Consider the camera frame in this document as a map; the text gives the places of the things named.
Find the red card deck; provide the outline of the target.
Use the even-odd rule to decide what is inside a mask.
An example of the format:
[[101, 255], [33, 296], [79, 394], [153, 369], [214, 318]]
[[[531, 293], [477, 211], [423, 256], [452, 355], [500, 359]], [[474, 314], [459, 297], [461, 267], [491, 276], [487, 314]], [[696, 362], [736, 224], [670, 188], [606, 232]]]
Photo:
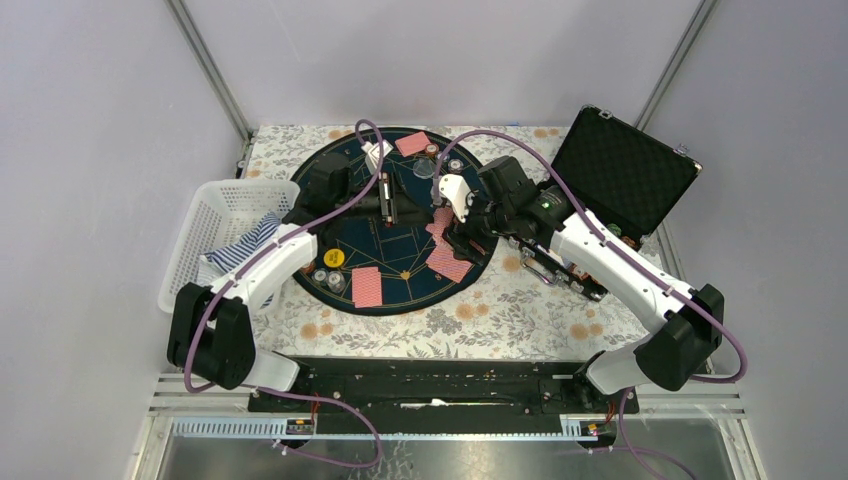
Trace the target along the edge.
[[452, 224], [454, 212], [450, 207], [437, 208], [433, 212], [433, 221], [425, 226], [437, 249], [452, 252], [453, 248], [444, 239], [444, 231]]

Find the yellow dealer button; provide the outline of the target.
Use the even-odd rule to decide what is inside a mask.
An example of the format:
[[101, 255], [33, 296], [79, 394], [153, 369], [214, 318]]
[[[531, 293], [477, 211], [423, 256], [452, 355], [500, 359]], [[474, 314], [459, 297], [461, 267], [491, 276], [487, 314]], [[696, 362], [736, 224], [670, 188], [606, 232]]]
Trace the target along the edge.
[[345, 252], [340, 248], [328, 249], [323, 255], [323, 263], [330, 269], [341, 268], [346, 261]]

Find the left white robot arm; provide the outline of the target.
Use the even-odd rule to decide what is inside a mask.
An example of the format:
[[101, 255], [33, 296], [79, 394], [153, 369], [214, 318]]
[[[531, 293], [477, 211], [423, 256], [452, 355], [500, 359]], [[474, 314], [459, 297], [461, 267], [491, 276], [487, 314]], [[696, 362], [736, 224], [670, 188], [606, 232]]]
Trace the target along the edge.
[[311, 387], [298, 376], [299, 363], [259, 349], [251, 319], [318, 257], [322, 240], [346, 221], [366, 219], [388, 227], [432, 222], [431, 211], [416, 203], [393, 173], [379, 165], [370, 171], [371, 177], [356, 185], [347, 157], [320, 157], [294, 206], [267, 239], [211, 284], [189, 282], [180, 288], [166, 347], [168, 362], [210, 386], [272, 389], [272, 398], [285, 410], [304, 407]]

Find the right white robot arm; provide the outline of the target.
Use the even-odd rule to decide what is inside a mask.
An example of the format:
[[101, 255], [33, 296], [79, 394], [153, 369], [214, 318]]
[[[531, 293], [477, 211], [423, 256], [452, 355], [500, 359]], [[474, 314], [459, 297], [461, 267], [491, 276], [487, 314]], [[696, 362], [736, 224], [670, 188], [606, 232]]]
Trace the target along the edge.
[[509, 156], [483, 167], [479, 195], [459, 174], [435, 180], [433, 197], [457, 220], [445, 236], [451, 248], [475, 260], [486, 237], [518, 237], [543, 253], [568, 260], [598, 280], [641, 322], [646, 335], [587, 360], [573, 386], [575, 402], [597, 412], [613, 394], [654, 384], [680, 390], [700, 380], [699, 369], [724, 339], [724, 296], [706, 284], [696, 289], [655, 267], [601, 225], [553, 173], [543, 188]]

